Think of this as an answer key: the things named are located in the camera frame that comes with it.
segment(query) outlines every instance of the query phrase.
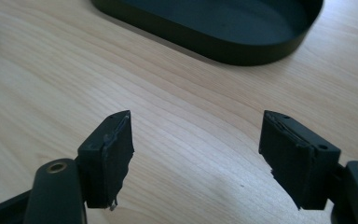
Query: black container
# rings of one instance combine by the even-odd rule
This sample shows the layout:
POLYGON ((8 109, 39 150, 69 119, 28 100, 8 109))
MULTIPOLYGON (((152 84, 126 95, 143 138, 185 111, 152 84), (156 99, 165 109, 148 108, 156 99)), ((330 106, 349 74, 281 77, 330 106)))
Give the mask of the black container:
POLYGON ((323 0, 91 0, 107 15, 221 63, 259 65, 292 53, 323 0))

